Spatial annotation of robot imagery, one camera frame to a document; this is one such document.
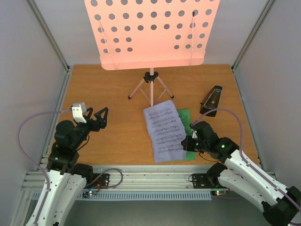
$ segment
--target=music stand tripod legs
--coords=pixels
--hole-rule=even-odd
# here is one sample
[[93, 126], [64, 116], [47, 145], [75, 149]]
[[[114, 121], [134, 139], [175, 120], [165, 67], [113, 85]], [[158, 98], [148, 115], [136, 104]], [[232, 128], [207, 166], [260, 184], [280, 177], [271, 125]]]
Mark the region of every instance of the music stand tripod legs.
[[[145, 76], [141, 80], [141, 82], [138, 84], [138, 86], [134, 89], [134, 91], [127, 97], [128, 99], [131, 99], [133, 95], [137, 92], [137, 90], [140, 90], [145, 97], [150, 101], [150, 106], [154, 106], [154, 81], [155, 79], [158, 79], [161, 85], [164, 87], [164, 91], [159, 96], [158, 100], [162, 95], [165, 93], [165, 91], [170, 95], [171, 98], [174, 98], [174, 95], [170, 92], [170, 90], [167, 88], [167, 86], [164, 84], [164, 82], [160, 79], [158, 72], [154, 72], [154, 68], [150, 69], [150, 72], [146, 72]], [[147, 97], [147, 95], [143, 92], [143, 90], [140, 88], [143, 82], [149, 83], [150, 82], [150, 99]]]

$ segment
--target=white wall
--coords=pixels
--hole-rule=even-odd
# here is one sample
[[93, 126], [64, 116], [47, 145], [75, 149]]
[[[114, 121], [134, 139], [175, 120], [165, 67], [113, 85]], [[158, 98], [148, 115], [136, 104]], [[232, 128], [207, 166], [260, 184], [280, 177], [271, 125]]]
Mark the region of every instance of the white wall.
[[[100, 63], [84, 0], [35, 2], [69, 65]], [[266, 2], [221, 0], [206, 48], [205, 64], [234, 63]]]
[[264, 168], [299, 189], [300, 12], [300, 0], [276, 1], [236, 73]]
[[[21, 121], [54, 109], [64, 70], [25, 0], [0, 1], [0, 224], [11, 219], [24, 176], [32, 165], [19, 153]], [[24, 126], [21, 142], [35, 160], [49, 116]]]

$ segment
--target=green folder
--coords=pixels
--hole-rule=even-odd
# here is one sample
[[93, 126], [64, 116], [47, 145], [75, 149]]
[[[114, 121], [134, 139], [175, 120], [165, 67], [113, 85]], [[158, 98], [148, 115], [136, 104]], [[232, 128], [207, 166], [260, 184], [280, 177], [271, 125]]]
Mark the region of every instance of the green folder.
[[[179, 117], [184, 125], [186, 135], [192, 136], [192, 132], [190, 129], [190, 123], [191, 123], [191, 117], [190, 117], [190, 110], [189, 109], [182, 109], [177, 110]], [[187, 152], [185, 159], [183, 161], [193, 161], [196, 159], [196, 153], [195, 152]]]

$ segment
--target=red wire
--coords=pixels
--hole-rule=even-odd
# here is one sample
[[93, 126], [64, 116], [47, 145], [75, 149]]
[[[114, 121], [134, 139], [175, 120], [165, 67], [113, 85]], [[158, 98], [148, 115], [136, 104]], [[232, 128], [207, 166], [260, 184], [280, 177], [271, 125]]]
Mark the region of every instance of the red wire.
[[101, 183], [99, 180], [97, 180], [97, 182], [99, 183], [99, 187], [98, 187], [98, 190], [97, 190], [96, 194], [99, 192], [99, 190], [100, 190], [101, 187], [102, 187], [102, 183]]

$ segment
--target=pink music stand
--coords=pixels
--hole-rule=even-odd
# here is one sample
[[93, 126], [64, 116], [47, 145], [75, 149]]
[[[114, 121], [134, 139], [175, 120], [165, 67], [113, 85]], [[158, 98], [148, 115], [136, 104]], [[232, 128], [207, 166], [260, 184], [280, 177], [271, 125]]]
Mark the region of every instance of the pink music stand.
[[150, 104], [153, 106], [155, 78], [165, 88], [164, 92], [174, 97], [154, 68], [204, 62], [219, 2], [85, 0], [85, 5], [102, 67], [106, 70], [150, 68], [128, 98], [132, 98], [144, 81], [150, 81]]

